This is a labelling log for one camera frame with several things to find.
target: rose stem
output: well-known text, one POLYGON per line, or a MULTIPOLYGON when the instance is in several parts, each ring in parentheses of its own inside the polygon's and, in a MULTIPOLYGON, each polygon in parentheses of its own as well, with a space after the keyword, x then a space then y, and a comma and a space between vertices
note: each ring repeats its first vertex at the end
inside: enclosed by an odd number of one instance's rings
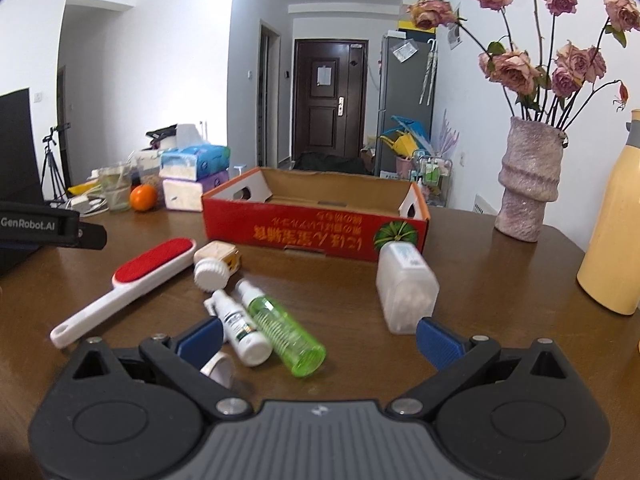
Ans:
POLYGON ((553 100, 551 101, 551 108, 549 108, 549 111, 546 113, 546 121, 545 124, 549 124, 549 119, 551 118, 551 112, 554 111, 554 106, 556 106, 558 104, 558 96, 554 95, 553 100))
POLYGON ((609 83, 605 83, 604 85, 602 85, 601 87, 599 87, 597 90, 594 90, 591 92, 591 95, 589 97, 587 97, 587 100, 584 102, 584 104, 580 107, 580 109, 578 110, 578 113, 574 115, 574 118, 571 119, 571 121, 569 121, 569 124, 567 124, 567 126, 564 126, 562 129, 566 130, 569 126, 571 126, 574 121, 576 120, 576 118, 578 117, 578 115, 580 115, 580 112, 584 110, 585 106, 587 104, 589 104, 589 101, 591 101, 591 98, 596 95, 600 90, 602 90, 605 86, 610 86, 610 85, 615 85, 617 83, 622 83, 622 81, 620 79, 616 79, 615 81, 611 81, 609 83))
POLYGON ((554 116, 551 119, 551 125, 553 127, 556 127, 556 114, 558 113, 558 108, 560 107, 560 98, 556 96, 556 99, 558 100, 558 102, 556 103, 556 108, 554 108, 554 116))
POLYGON ((507 26, 507 37, 509 38, 509 44, 511 45, 511 50, 513 50, 513 37, 511 36, 511 28, 509 27, 509 22, 507 21, 507 13, 504 10, 504 8, 500 9, 500 13, 504 18, 504 24, 507 26))
MULTIPOLYGON (((547 81, 545 81, 546 86, 549 86, 549 83, 551 83, 551 60, 553 59, 554 56, 554 40, 556 39, 556 16, 554 15, 553 18, 553 25, 551 26, 551 46, 549 47, 549 64, 546 66, 546 77, 548 78, 547 81)), ((542 117, 545 114, 545 110, 546 110, 546 102, 549 99, 549 88, 545 88, 545 102, 542 105, 542 116, 540 117, 540 122, 542 122, 542 117)))
POLYGON ((515 117, 516 114, 513 111, 513 105, 511 105, 511 99, 509 99, 509 96, 507 95, 507 89, 504 86, 502 87, 502 91, 504 92, 504 96, 506 97, 507 102, 509 103, 509 109, 511 110, 511 117, 515 117))
MULTIPOLYGON (((596 54, 594 54, 593 59, 591 60, 591 63, 589 65, 589 68, 593 64, 593 61, 596 59, 596 56, 600 51, 600 44, 602 43, 602 38, 604 37, 604 31, 607 30, 607 25, 609 25, 608 17, 607 17, 607 21, 604 23, 604 27, 602 27, 602 30, 600 31, 600 37, 598 38, 598 46, 596 47, 596 54)), ((578 94, 580 93, 580 90, 582 90, 582 87, 580 87, 580 89, 575 93, 574 98, 571 99, 571 102, 566 106, 564 112, 560 116, 560 121, 558 122, 558 128, 560 128, 563 121, 566 121, 568 119, 569 114, 574 109, 575 100, 578 98, 578 94)))
MULTIPOLYGON (((456 23, 458 24, 458 26, 459 26, 462 30, 464 30, 464 31, 465 31, 465 32, 466 32, 466 33, 471 37, 471 39, 472 39, 472 40, 474 40, 474 41, 478 44, 478 46, 482 49, 482 51, 483 51, 485 54, 487 54, 487 56, 489 56, 489 59, 490 59, 490 60, 493 60, 493 59, 494 59, 494 56, 492 56, 491 54, 489 54, 489 51, 488 51, 487 49, 485 49, 485 47, 484 47, 484 46, 482 46, 482 43, 480 43, 480 42, 478 41, 478 38, 476 38, 476 37, 475 37, 475 36, 474 36, 474 35, 473 35, 469 30, 468 30, 468 28, 466 28, 466 27, 462 24, 462 22, 460 22, 460 20, 458 20, 456 23)), ((508 95, 507 95, 507 92, 505 92, 505 93, 504 93, 504 95, 505 95, 505 97, 507 98, 507 102, 509 103, 509 107, 511 108, 511 101, 509 101, 509 97, 508 97, 508 95)))
MULTIPOLYGON (((540 44, 540 64, 538 66, 542 66, 542 57, 543 57, 543 46, 542 46, 542 30, 540 29, 540 14, 538 12, 538 0, 533 0, 533 14, 536 17, 536 27, 538 29, 538 42, 540 44)), ((540 103, 540 86, 538 86, 538 97, 536 102, 540 103)))

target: black monitor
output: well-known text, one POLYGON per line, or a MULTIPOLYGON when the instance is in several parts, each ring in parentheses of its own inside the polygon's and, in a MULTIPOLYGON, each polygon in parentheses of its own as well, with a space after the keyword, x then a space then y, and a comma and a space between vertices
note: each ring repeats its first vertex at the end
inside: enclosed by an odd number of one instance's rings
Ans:
MULTIPOLYGON (((31 129, 29 89, 0 96, 0 201, 44 204, 31 129)), ((0 244, 0 274, 36 249, 0 244)))

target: white wall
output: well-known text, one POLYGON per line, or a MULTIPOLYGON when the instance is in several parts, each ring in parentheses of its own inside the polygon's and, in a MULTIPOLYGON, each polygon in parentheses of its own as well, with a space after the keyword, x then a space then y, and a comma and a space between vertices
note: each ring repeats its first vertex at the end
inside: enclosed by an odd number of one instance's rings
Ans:
MULTIPOLYGON (((136 0, 104 0, 123 6, 136 0)), ((0 94, 31 89, 31 119, 38 165, 42 165, 42 138, 58 123, 56 77, 60 25, 66 0, 2 0, 0 2, 0 94), (33 103, 33 93, 43 100, 33 103)), ((46 195, 50 196, 47 181, 46 195)))
POLYGON ((207 121, 210 142, 226 144, 231 4, 138 0, 126 12, 100 10, 65 27, 60 65, 76 182, 171 124, 207 121))
MULTIPOLYGON (((467 27, 484 44, 497 41, 506 32, 497 12, 480 9, 475 0, 449 0, 455 6, 462 2, 462 16, 467 27)), ((556 49, 571 39, 578 47, 597 43, 606 20, 602 0, 578 0, 578 12, 558 19, 556 49)), ((538 41, 532 16, 532 0, 514 0, 507 8, 515 43, 538 60, 538 41)), ((543 35, 550 37, 551 19, 546 7, 541 9, 543 35)), ((463 43, 450 51, 447 31, 438 30, 440 61, 434 110, 434 124, 442 123, 444 110, 461 140, 455 160, 451 206, 473 207, 476 193, 494 208, 500 209, 503 188, 497 181, 500 160, 506 149, 510 127, 510 111, 499 85, 485 81, 478 69, 479 48, 463 32, 463 43), (465 166, 460 155, 465 154, 465 166)), ((640 104, 640 33, 628 35, 627 50, 611 37, 602 43, 609 67, 604 81, 624 79, 631 92, 629 108, 616 113, 612 105, 618 92, 611 86, 598 94, 590 106, 569 129, 570 145, 564 151, 559 199, 546 208, 545 223, 559 228, 571 240, 586 248, 600 209, 609 172, 626 142, 625 123, 631 107, 640 104)))
POLYGON ((364 121, 364 139, 375 136, 378 130, 380 104, 380 61, 382 36, 398 28, 398 20, 353 17, 294 18, 294 40, 369 40, 369 67, 367 73, 367 99, 364 121))
POLYGON ((233 164, 257 163, 257 96, 260 24, 280 35, 278 161, 289 156, 291 20, 284 0, 233 0, 229 37, 228 145, 233 164), (254 74, 248 78, 249 70, 254 74))

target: green spray bottle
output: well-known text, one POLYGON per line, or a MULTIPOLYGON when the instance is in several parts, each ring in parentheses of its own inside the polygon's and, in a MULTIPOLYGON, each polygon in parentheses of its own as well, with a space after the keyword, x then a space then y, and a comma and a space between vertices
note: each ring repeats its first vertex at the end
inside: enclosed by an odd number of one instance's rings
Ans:
POLYGON ((277 301, 247 280, 240 280, 236 291, 276 354, 295 377, 306 377, 318 370, 326 350, 302 328, 277 301))

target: paper sign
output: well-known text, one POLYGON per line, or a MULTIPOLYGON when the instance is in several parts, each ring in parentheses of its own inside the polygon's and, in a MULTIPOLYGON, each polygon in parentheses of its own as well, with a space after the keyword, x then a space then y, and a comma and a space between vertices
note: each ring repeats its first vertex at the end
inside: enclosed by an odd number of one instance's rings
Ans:
POLYGON ((331 86, 331 68, 327 66, 318 67, 317 86, 331 86))
POLYGON ((416 52, 418 52, 418 49, 415 48, 409 41, 405 41, 400 48, 396 48, 394 50, 394 56, 398 58, 398 61, 400 63, 404 63, 416 52))

